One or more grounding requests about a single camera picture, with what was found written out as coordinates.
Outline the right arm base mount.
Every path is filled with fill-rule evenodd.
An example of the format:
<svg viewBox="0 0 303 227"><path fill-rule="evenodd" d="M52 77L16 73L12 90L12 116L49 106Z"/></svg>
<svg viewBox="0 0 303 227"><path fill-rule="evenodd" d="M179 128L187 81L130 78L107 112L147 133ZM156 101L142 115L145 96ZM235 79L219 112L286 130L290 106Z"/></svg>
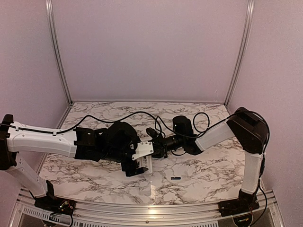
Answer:
<svg viewBox="0 0 303 227"><path fill-rule="evenodd" d="M218 203L218 207L222 217L226 217L230 215L238 215L245 212L251 212L252 210L256 210L260 208L257 200L253 200L249 202L243 199L221 201Z"/></svg>

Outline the white remote control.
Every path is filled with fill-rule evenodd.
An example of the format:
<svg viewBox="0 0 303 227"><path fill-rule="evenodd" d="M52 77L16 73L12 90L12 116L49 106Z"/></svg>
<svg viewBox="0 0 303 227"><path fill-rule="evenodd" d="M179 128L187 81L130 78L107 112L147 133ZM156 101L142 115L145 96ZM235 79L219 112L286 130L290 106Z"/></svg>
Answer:
<svg viewBox="0 0 303 227"><path fill-rule="evenodd" d="M143 168L143 172L147 172L149 174L153 173L152 168L152 157L151 156L144 156L137 159L139 163L139 167Z"/></svg>

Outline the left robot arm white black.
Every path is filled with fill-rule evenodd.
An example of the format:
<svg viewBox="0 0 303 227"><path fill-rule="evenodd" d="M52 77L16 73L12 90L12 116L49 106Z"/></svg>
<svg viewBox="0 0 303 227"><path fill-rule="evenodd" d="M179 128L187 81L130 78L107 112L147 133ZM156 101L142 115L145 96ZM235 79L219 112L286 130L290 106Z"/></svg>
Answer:
<svg viewBox="0 0 303 227"><path fill-rule="evenodd" d="M109 128L97 130L81 127L59 130L29 127L6 114L0 123L0 168L18 179L49 210L58 209L60 200L54 195L53 185L39 177L21 158L19 153L25 151L95 162L114 161L121 164L127 177L152 172L151 142L141 141L126 122L115 122Z"/></svg>

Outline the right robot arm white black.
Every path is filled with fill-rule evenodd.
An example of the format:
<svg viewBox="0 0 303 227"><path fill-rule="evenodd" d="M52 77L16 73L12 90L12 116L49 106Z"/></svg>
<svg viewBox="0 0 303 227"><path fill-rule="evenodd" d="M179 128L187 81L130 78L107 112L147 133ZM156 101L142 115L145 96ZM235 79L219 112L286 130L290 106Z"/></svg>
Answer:
<svg viewBox="0 0 303 227"><path fill-rule="evenodd" d="M227 141L238 143L245 153L245 167L234 207L239 212L246 211L253 204L265 167L265 152L270 139L266 120L257 112L240 107L225 119L196 133L192 121L183 115L174 117L172 124L169 137L155 130L150 132L154 150L152 157L166 158L169 152L179 148L196 156Z"/></svg>

